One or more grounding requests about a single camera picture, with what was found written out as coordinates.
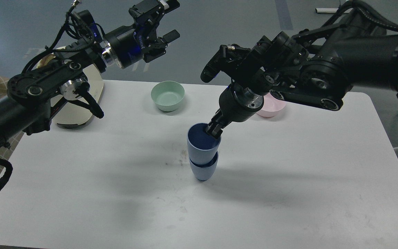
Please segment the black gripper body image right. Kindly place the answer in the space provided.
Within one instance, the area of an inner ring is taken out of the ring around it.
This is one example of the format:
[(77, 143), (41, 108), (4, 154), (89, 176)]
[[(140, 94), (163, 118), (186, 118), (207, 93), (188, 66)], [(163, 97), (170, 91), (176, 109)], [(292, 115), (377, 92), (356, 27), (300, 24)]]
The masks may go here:
[(261, 110), (264, 97), (237, 83), (229, 84), (219, 97), (219, 109), (211, 123), (221, 123), (224, 128), (232, 122), (244, 122)]

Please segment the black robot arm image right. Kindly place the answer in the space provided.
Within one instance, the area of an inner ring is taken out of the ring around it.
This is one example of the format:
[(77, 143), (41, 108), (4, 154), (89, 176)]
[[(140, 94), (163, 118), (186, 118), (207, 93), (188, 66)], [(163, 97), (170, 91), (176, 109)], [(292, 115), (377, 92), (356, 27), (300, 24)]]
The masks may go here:
[(231, 83), (204, 132), (219, 139), (232, 122), (259, 112), (264, 96), (338, 111), (354, 86), (393, 90), (398, 98), (398, 24), (361, 0), (341, 5), (322, 27), (263, 36), (253, 48), (221, 45), (201, 73)]

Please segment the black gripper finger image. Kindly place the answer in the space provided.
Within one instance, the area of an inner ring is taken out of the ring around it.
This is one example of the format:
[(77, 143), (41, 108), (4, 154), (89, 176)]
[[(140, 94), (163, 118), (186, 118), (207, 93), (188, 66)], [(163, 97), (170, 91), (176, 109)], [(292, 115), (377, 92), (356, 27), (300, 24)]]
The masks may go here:
[(180, 2), (178, 0), (163, 0), (164, 10), (175, 10), (180, 7)]
[(164, 44), (170, 44), (172, 41), (175, 41), (178, 38), (180, 38), (180, 33), (178, 33), (178, 31), (174, 29), (163, 35), (162, 41)]
[(221, 137), (223, 129), (224, 126), (221, 123), (209, 123), (204, 129), (204, 132), (215, 140), (218, 140)]

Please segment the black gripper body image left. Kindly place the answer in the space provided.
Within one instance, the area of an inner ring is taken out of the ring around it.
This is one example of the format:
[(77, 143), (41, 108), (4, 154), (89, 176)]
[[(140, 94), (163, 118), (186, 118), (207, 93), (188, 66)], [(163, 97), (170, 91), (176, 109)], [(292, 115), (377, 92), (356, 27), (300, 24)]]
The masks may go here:
[(104, 63), (125, 69), (144, 60), (150, 63), (166, 53), (168, 39), (157, 36), (162, 17), (168, 12), (167, 0), (143, 0), (129, 9), (134, 23), (106, 34)]

